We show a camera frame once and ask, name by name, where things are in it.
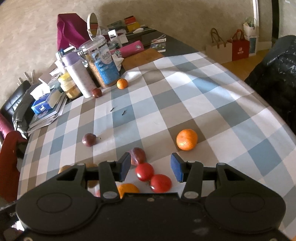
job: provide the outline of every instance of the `orange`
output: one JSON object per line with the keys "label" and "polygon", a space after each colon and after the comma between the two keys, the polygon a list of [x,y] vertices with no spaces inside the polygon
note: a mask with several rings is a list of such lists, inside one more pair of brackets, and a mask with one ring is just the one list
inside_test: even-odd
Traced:
{"label": "orange", "polygon": [[[86,168],[88,168],[88,167],[97,167],[98,166],[97,164],[91,163],[91,162],[86,163],[85,165],[86,165]],[[99,183],[98,180],[90,180],[90,181],[87,182],[87,187],[88,188],[94,188],[98,183]]]}
{"label": "orange", "polygon": [[61,172],[67,170],[69,167],[71,167],[71,166],[70,166],[70,165],[65,165],[65,166],[61,167],[61,168],[59,169],[58,174],[60,174]]}
{"label": "orange", "polygon": [[192,150],[197,144],[197,134],[192,129],[184,129],[179,132],[176,138],[177,146],[181,150]]}
{"label": "orange", "polygon": [[140,190],[132,183],[121,184],[117,187],[120,198],[123,197],[124,193],[139,193]]}
{"label": "orange", "polygon": [[118,89],[123,90],[123,89],[125,89],[127,86],[128,86],[128,82],[127,82],[126,79],[119,79],[119,80],[117,81],[117,87],[118,87]]}

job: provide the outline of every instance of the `yellow jar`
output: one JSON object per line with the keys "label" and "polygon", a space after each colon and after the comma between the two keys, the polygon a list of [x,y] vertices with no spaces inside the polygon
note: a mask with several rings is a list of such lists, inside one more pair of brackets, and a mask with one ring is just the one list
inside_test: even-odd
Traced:
{"label": "yellow jar", "polygon": [[81,94],[81,91],[78,89],[68,72],[59,77],[58,81],[61,83],[62,90],[70,99],[75,99]]}

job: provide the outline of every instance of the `wall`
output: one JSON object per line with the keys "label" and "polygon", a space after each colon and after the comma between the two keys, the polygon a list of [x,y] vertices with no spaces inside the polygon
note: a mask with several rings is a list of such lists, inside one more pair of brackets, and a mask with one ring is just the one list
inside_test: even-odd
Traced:
{"label": "wall", "polygon": [[272,35],[272,7],[271,0],[258,0],[259,8],[259,41],[271,41]]}
{"label": "wall", "polygon": [[[0,5],[0,106],[23,72],[35,69],[38,76],[54,62],[56,20],[63,12],[76,12],[84,20],[94,12],[102,24],[135,15],[141,24],[202,51],[212,27],[230,38],[253,15],[253,7],[252,0],[6,0]],[[270,38],[269,33],[260,37]]]}
{"label": "wall", "polygon": [[296,35],[296,1],[279,0],[279,37]]}

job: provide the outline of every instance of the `checkered tablecloth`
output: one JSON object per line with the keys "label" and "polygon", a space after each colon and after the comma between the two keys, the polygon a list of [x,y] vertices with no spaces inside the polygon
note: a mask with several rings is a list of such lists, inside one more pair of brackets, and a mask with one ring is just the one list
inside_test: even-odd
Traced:
{"label": "checkered tablecloth", "polygon": [[[177,152],[205,166],[228,163],[279,193],[287,205],[280,228],[296,235],[296,137],[260,96],[202,53],[165,57],[123,77],[128,88],[113,86],[98,99],[76,99],[55,122],[31,135],[19,196],[64,165],[117,160],[134,147],[143,148],[155,172],[168,175],[171,191],[180,193],[184,183],[170,168],[170,155]],[[176,135],[187,128],[197,132],[198,145],[181,151]],[[89,132],[101,138],[93,147],[81,142]],[[151,192],[132,169],[126,182]]]}

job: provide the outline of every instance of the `white bottle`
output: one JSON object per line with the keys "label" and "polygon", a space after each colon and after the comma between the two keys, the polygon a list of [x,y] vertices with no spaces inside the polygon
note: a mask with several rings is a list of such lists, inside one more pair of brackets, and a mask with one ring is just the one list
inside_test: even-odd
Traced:
{"label": "white bottle", "polygon": [[66,54],[62,58],[62,61],[64,62],[68,73],[72,77],[77,87],[80,89],[83,96],[85,98],[91,97],[91,92],[94,88],[96,88],[96,85],[84,67],[77,52]]}

